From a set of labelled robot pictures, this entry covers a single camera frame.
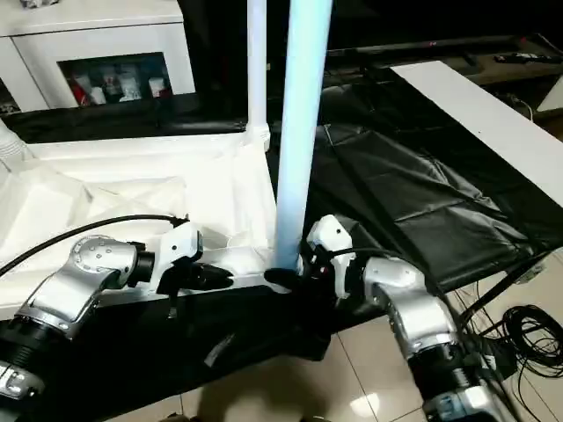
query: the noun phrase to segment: cable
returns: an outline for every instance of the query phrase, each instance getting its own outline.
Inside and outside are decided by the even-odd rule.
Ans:
[[[520,104],[524,105],[528,109],[528,113],[530,113],[529,119],[530,119],[530,121],[533,122],[534,121],[534,111],[532,110],[530,105],[527,102],[525,102],[523,99],[519,99],[517,96],[514,96],[512,98],[512,100],[515,103],[520,103]]]
[[[476,293],[479,299],[479,283],[477,283]],[[497,324],[485,309],[482,311],[492,325],[488,331],[496,330],[499,338],[515,355],[520,366],[517,392],[514,386],[511,386],[516,401],[536,421],[541,422],[523,398],[523,371],[528,369],[533,374],[544,378],[563,377],[563,327],[545,311],[534,305],[515,306],[508,309]],[[544,333],[541,338],[537,338],[539,331]],[[532,339],[530,334],[534,332],[536,337]]]
[[[0,268],[0,277],[4,276],[7,272],[9,272],[13,268],[18,266],[22,262],[24,262],[26,259],[29,259],[30,257],[35,255],[36,253],[41,252],[44,249],[47,249],[49,246],[53,246],[54,244],[58,244],[59,242],[65,240],[65,239],[68,239],[69,237],[73,237],[75,235],[78,235],[80,233],[84,233],[85,231],[88,231],[88,230],[91,230],[91,229],[96,229],[98,227],[107,226],[109,224],[114,224],[116,222],[128,222],[128,221],[133,221],[133,220],[162,220],[162,221],[170,222],[172,224],[172,226],[174,226],[174,227],[178,227],[183,222],[188,221],[188,219],[172,217],[170,215],[139,214],[139,215],[123,215],[122,217],[113,217],[113,218],[108,218],[106,220],[100,220],[99,222],[93,222],[93,223],[90,223],[90,224],[86,224],[85,226],[78,227],[76,229],[69,230],[65,233],[61,233],[61,235],[52,237],[52,238],[46,240],[45,242],[43,242],[42,244],[38,244],[37,246],[34,246],[29,251],[25,251],[21,255],[18,255],[12,261],[10,261],[8,264],[6,264],[2,268]]]
[[[383,256],[383,257],[392,257],[392,258],[400,258],[403,259],[405,262],[411,262],[411,260],[409,260],[408,258],[402,256],[400,253],[395,252],[395,251],[390,251],[389,249],[384,249],[384,248],[376,248],[376,247],[367,247],[367,248],[346,248],[346,249],[340,249],[339,251],[331,251],[331,252],[327,252],[327,256],[329,258],[334,258],[334,257],[338,257],[339,255],[346,255],[347,253],[375,253],[377,255]]]
[[[477,283],[473,286],[473,293],[468,293],[466,292],[463,288],[461,288],[461,291],[463,293],[465,293],[467,296],[469,296],[470,300],[472,302],[475,302],[475,295],[477,295],[478,298],[480,298],[479,295],[479,281],[477,281]],[[480,315],[480,311],[482,311],[485,315],[481,316]],[[473,323],[474,318],[478,318],[479,319],[479,325],[477,325],[477,327],[479,327],[479,329],[477,329],[477,327],[475,326],[475,324]],[[475,334],[480,335],[481,337],[487,338],[487,339],[494,339],[494,337],[489,337],[489,336],[485,336],[485,332],[486,331],[486,327],[489,324],[494,324],[493,321],[491,320],[490,316],[486,313],[485,308],[483,309],[479,309],[477,312],[475,312],[474,314],[471,315],[471,318],[469,318],[468,322],[471,322],[472,324],[472,328],[473,328],[473,332]]]
[[[541,33],[536,33],[536,35],[542,39],[542,41],[547,44],[549,47],[553,48],[556,52],[558,52],[560,55],[563,55],[563,51],[558,48],[555,44],[553,44],[551,41],[549,41],[544,35],[542,35]]]
[[[464,299],[461,297],[461,295],[458,292],[454,292],[454,294],[457,297],[457,300],[459,301],[459,303],[461,304],[461,306],[464,307],[464,309],[467,309],[467,305],[465,304]],[[473,322],[473,318],[469,318],[469,320],[467,321],[468,324],[471,324],[472,326],[472,331],[477,333],[477,326],[475,325],[475,323]]]

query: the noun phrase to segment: white cabinet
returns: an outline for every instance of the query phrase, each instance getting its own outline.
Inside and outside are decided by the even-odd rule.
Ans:
[[[174,0],[63,0],[34,10],[1,0],[0,16],[0,77],[32,81],[4,81],[22,111],[195,91]],[[14,60],[4,59],[4,43]]]
[[[90,95],[94,87],[106,102],[147,98],[150,79],[162,79],[174,94],[195,91],[182,24],[41,33],[14,42],[51,108],[76,107],[82,91]],[[138,92],[127,95],[119,81],[124,73],[132,79],[129,90]],[[116,79],[115,100],[107,91],[109,77]]]
[[[11,38],[0,38],[0,115],[48,108]]]

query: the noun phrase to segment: robotic arm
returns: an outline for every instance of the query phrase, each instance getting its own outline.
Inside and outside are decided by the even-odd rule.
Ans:
[[[466,359],[450,311],[427,291],[418,268],[399,258],[359,258],[351,236],[333,215],[313,225],[307,243],[313,251],[310,266],[333,267],[337,297],[361,292],[366,301],[386,309],[428,420],[503,420],[478,364]],[[149,282],[157,293],[170,296],[174,317],[180,288],[228,287],[202,275],[195,264],[201,254],[201,235],[190,222],[164,234],[155,252],[106,236],[79,240],[65,265],[41,282],[0,332],[0,399],[24,404],[45,389],[55,376],[53,362],[64,355],[105,289]],[[223,283],[231,275],[215,270]]]
[[[307,242],[317,256],[352,246],[333,215],[315,223]],[[424,274],[399,258],[361,260],[353,252],[331,257],[339,298],[361,290],[366,301],[385,308],[391,329],[424,400],[429,421],[501,421],[494,393],[479,379],[460,344],[448,307],[431,295]]]
[[[190,222],[165,233],[155,252],[107,236],[80,239],[67,262],[39,284],[0,333],[0,397],[25,402],[45,389],[56,376],[54,363],[88,321],[104,290],[150,282],[158,293],[171,297],[173,314],[179,289],[191,287],[182,282],[206,289],[201,271],[190,271],[202,251],[201,234]],[[185,277],[178,277],[177,267]]]

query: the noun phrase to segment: black cable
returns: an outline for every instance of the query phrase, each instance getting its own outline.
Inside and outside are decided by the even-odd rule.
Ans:
[[[549,41],[544,35],[542,35],[541,33],[536,33],[536,35],[542,39],[542,41],[547,44],[549,47],[553,48],[557,53],[559,53],[560,55],[563,55],[563,50],[561,50],[559,47],[557,47],[555,44],[553,44],[551,41]]]
[[[0,277],[2,277],[7,272],[9,272],[11,269],[15,268],[16,266],[18,266],[19,264],[24,262],[26,259],[29,259],[33,255],[35,255],[36,253],[41,252],[44,249],[47,249],[49,246],[53,246],[54,244],[58,244],[59,242],[65,240],[65,239],[68,239],[69,237],[73,237],[75,235],[78,235],[80,233],[84,233],[85,231],[88,231],[88,230],[91,230],[91,229],[96,229],[98,227],[107,226],[109,224],[114,224],[116,222],[129,222],[129,221],[133,221],[133,220],[162,220],[162,221],[170,222],[174,227],[178,227],[183,222],[188,221],[188,219],[172,217],[170,215],[139,214],[139,215],[123,215],[122,217],[113,217],[113,218],[108,218],[106,220],[100,220],[99,222],[92,222],[90,224],[86,224],[85,226],[77,227],[76,229],[69,230],[65,233],[62,233],[61,235],[52,237],[52,238],[46,240],[45,242],[43,242],[42,244],[38,244],[37,246],[34,246],[29,251],[25,251],[21,255],[18,255],[12,261],[10,261],[8,264],[6,264],[2,268],[0,268]]]
[[[458,292],[454,292],[454,294],[456,295],[457,299],[459,300],[459,302],[461,303],[461,305],[464,307],[464,309],[467,309],[467,305],[465,304],[464,299],[461,297],[461,295]],[[477,333],[477,327],[475,326],[475,323],[473,322],[473,318],[469,318],[469,320],[467,321],[468,324],[471,324],[472,326],[472,330],[473,332]]]
[[[476,293],[479,299],[479,283]],[[515,399],[536,421],[541,422],[523,398],[523,371],[528,369],[533,374],[544,378],[563,377],[563,327],[545,311],[534,305],[515,306],[508,309],[497,324],[485,309],[482,311],[520,365],[517,394],[512,387]],[[538,331],[543,331],[544,336],[532,340],[529,335]]]
[[[391,257],[391,258],[400,258],[409,264],[412,264],[413,261],[398,252],[391,251],[389,249],[384,248],[376,248],[376,247],[366,247],[366,248],[346,248],[340,249],[339,251],[330,251],[327,252],[326,255],[328,258],[338,257],[339,255],[345,255],[347,253],[374,253],[381,257]]]

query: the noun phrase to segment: light blue tube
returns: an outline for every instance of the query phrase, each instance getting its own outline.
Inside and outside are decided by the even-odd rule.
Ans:
[[[291,0],[275,266],[297,268],[333,0]]]

